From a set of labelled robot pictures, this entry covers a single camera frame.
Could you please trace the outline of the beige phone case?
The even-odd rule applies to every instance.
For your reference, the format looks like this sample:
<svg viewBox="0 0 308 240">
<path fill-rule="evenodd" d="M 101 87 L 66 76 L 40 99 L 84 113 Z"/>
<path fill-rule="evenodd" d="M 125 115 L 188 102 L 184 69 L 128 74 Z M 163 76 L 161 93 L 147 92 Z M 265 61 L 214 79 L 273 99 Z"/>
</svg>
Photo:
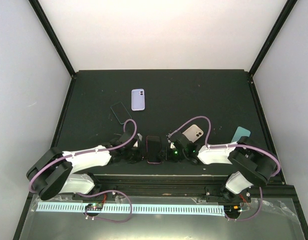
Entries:
<svg viewBox="0 0 308 240">
<path fill-rule="evenodd" d="M 182 132 L 189 143 L 195 143 L 199 138 L 201 138 L 204 132 L 195 124 L 188 127 Z"/>
</svg>

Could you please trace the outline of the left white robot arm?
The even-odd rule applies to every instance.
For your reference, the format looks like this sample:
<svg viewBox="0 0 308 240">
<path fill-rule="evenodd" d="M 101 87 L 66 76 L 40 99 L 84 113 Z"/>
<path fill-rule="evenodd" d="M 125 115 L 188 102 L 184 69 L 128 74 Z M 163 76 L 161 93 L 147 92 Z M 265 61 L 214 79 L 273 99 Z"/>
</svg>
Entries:
<svg viewBox="0 0 308 240">
<path fill-rule="evenodd" d="M 141 134 L 126 131 L 119 138 L 90 149 L 71 152 L 50 148 L 26 173 L 29 190 L 44 201 L 60 193 L 76 192 L 91 200 L 97 199 L 101 187 L 89 169 L 122 160 L 141 160 L 139 147 L 142 139 Z"/>
</svg>

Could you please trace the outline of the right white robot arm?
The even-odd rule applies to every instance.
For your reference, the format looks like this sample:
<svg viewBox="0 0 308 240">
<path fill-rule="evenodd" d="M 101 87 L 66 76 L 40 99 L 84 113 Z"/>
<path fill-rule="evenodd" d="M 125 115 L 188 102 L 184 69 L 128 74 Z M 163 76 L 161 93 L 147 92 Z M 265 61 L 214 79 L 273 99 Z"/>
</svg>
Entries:
<svg viewBox="0 0 308 240">
<path fill-rule="evenodd" d="M 208 190 L 213 197 L 232 202 L 239 194 L 252 187 L 265 187 L 270 178 L 277 175 L 281 165 L 277 157 L 266 150 L 258 148 L 248 136 L 228 144 L 198 145 L 188 140 L 179 131 L 168 135 L 168 141 L 174 148 L 167 150 L 167 157 L 172 161 L 186 159 L 191 164 L 229 165 L 234 173 L 219 189 Z"/>
</svg>

